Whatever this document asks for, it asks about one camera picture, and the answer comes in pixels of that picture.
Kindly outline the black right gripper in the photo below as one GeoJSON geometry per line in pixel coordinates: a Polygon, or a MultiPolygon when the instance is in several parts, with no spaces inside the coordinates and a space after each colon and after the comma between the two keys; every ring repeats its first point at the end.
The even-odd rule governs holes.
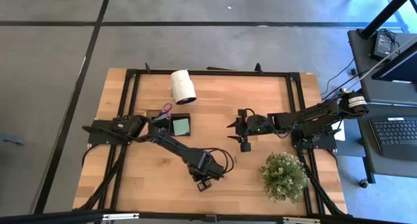
{"type": "Polygon", "coordinates": [[[238,116],[238,120],[227,126],[228,128],[238,126],[238,136],[227,137],[240,143],[241,152],[251,151],[251,143],[248,142],[249,136],[272,133],[269,120],[262,115],[255,114],[252,109],[239,109],[238,116]]]}

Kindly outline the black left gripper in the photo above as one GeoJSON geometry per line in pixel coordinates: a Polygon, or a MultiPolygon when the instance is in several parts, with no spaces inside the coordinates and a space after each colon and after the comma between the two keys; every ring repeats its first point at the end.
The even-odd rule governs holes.
{"type": "MultiPolygon", "coordinates": [[[[190,174],[195,182],[214,178],[219,180],[225,173],[225,168],[217,163],[214,157],[205,151],[193,152],[190,159],[190,174]]],[[[204,191],[211,187],[210,180],[203,183],[198,183],[199,191],[204,191]]]]}

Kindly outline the green sticky note pad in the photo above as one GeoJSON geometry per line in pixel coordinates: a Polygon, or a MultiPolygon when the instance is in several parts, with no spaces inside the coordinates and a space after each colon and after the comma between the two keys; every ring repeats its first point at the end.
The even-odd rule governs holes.
{"type": "Polygon", "coordinates": [[[173,121],[174,135],[186,135],[190,133],[190,123],[188,119],[178,119],[173,121]]]}

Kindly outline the black mesh desk organizer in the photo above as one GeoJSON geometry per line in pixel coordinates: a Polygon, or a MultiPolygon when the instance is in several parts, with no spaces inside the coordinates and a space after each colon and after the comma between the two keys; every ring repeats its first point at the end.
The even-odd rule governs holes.
{"type": "MultiPolygon", "coordinates": [[[[159,110],[148,110],[147,117],[152,121],[160,114],[159,110]]],[[[173,113],[169,120],[163,119],[159,121],[153,121],[151,125],[148,125],[149,133],[166,133],[170,136],[191,136],[191,116],[189,113],[173,113]],[[174,135],[173,121],[178,119],[188,119],[190,123],[190,133],[186,135],[174,135]]]]}

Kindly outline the artificial potted plant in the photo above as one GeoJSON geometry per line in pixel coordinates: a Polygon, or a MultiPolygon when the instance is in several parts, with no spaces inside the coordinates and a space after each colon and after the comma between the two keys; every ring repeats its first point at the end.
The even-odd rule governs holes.
{"type": "Polygon", "coordinates": [[[259,172],[263,191],[274,202],[298,202],[309,184],[303,163],[292,154],[271,152],[259,172]]]}

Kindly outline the white paper sheet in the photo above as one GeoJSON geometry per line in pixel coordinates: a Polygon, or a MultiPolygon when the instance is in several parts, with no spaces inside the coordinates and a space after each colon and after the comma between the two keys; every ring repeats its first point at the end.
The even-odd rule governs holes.
{"type": "Polygon", "coordinates": [[[345,140],[344,122],[340,120],[332,125],[332,129],[335,131],[334,138],[336,141],[345,140]]]}

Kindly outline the grey desk with laptop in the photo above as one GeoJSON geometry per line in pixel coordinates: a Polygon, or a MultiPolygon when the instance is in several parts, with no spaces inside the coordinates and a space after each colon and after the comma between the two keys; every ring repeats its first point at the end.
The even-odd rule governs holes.
{"type": "Polygon", "coordinates": [[[417,178],[417,161],[403,161],[385,158],[381,155],[369,120],[385,117],[417,117],[417,107],[369,104],[369,113],[358,120],[362,142],[365,150],[364,165],[368,181],[372,176],[390,175],[417,178]]]}

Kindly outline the black rig beam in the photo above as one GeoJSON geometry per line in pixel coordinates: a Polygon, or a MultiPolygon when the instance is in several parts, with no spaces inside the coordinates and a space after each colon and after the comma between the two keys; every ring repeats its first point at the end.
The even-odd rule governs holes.
{"type": "Polygon", "coordinates": [[[104,214],[139,213],[139,219],[186,219],[189,221],[204,221],[217,223],[219,221],[264,221],[283,223],[283,217],[305,217],[319,219],[321,224],[405,224],[391,221],[363,219],[350,215],[333,216],[326,214],[309,214],[306,216],[262,216],[237,214],[183,214],[158,212],[116,212],[103,210],[73,210],[69,212],[54,212],[45,214],[28,214],[21,216],[0,217],[0,224],[86,224],[103,221],[104,214]]]}

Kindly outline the black power adapter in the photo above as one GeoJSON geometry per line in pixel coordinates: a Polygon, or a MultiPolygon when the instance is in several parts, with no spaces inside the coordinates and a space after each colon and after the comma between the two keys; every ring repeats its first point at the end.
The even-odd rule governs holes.
{"type": "Polygon", "coordinates": [[[395,33],[387,30],[380,30],[374,37],[370,57],[381,60],[395,50],[395,33]]]}

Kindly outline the dark computer monitor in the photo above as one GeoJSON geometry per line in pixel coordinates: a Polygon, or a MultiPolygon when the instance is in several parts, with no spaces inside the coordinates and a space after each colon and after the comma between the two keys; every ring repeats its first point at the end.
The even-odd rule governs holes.
{"type": "Polygon", "coordinates": [[[372,79],[417,83],[417,42],[376,71],[372,79]]]}

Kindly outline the black vertical pole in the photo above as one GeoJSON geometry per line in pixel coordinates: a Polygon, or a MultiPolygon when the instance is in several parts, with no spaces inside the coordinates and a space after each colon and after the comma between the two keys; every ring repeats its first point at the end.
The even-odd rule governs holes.
{"type": "Polygon", "coordinates": [[[358,31],[361,38],[371,38],[377,29],[383,25],[389,17],[397,12],[408,0],[391,0],[388,5],[375,17],[375,19],[362,31],[358,31]]]}

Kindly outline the blue floor object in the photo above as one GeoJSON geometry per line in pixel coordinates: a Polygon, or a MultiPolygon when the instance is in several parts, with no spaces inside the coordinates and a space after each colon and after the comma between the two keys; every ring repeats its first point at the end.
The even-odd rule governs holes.
{"type": "Polygon", "coordinates": [[[25,140],[21,137],[0,133],[0,141],[5,143],[13,143],[15,145],[24,145],[25,140]]]}

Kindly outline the black aluminium table frame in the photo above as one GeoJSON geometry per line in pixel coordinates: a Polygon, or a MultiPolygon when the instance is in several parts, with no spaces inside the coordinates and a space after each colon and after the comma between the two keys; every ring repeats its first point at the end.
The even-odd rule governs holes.
{"type": "Polygon", "coordinates": [[[120,180],[108,191],[112,207],[120,211],[259,216],[302,216],[307,208],[323,209],[313,188],[309,189],[308,203],[274,202],[263,193],[259,168],[271,152],[294,154],[290,139],[255,136],[251,151],[241,152],[238,143],[227,137],[234,133],[227,126],[236,119],[239,109],[249,107],[267,114],[317,104],[315,75],[192,70],[190,78],[197,100],[174,108],[191,116],[191,136],[181,141],[189,147],[228,151],[238,160],[233,162],[233,170],[200,192],[179,157],[153,143],[132,143],[126,148],[120,180]]]}

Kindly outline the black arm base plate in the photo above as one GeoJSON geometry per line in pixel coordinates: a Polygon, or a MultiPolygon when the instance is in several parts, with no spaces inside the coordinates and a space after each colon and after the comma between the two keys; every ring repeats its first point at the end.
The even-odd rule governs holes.
{"type": "Polygon", "coordinates": [[[296,149],[336,149],[336,140],[331,125],[303,123],[291,131],[291,139],[296,149]]]}
{"type": "Polygon", "coordinates": [[[90,126],[82,126],[89,133],[88,143],[92,145],[123,145],[129,140],[122,136],[122,124],[114,120],[94,120],[90,126]]]}

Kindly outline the silver bracket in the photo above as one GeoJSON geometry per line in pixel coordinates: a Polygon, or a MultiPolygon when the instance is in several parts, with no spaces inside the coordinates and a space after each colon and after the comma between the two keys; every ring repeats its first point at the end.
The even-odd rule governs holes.
{"type": "Polygon", "coordinates": [[[321,224],[319,219],[305,217],[283,217],[284,224],[321,224]]]}
{"type": "Polygon", "coordinates": [[[104,214],[103,221],[124,220],[124,219],[139,219],[139,213],[121,213],[121,214],[104,214]]]}

